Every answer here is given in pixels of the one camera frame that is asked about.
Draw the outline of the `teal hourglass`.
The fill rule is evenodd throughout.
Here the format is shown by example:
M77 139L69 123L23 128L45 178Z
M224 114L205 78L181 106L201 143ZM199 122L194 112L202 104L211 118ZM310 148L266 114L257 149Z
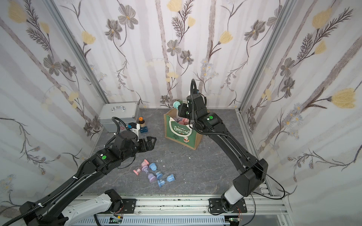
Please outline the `teal hourglass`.
M180 106L182 105L182 103L180 101L175 101L173 103L173 107L177 110L179 110Z

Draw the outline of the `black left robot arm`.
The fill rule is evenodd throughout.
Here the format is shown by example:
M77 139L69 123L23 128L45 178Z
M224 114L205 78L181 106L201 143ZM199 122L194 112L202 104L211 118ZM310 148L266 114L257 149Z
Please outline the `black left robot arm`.
M81 163L77 172L49 195L21 205L21 214L5 225L10 226L21 219L30 226L64 225L68 219L62 213L63 210L84 190L120 167L128 158L154 149L156 137L139 138L129 128L125 131L119 129L121 124L125 125L120 118L112 117L112 121L118 129L103 149Z

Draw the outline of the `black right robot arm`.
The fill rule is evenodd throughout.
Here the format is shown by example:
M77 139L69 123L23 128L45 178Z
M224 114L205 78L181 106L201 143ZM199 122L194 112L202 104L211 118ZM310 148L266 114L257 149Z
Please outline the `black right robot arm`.
M224 151L239 173L232 186L221 196L222 209L230 212L240 200L254 193L266 177L273 177L267 173L267 161L248 152L228 131L222 119L208 112L206 104L207 98L199 92L196 81L192 79L187 101L179 106L174 104L174 107L180 117L189 119L191 129L210 137Z

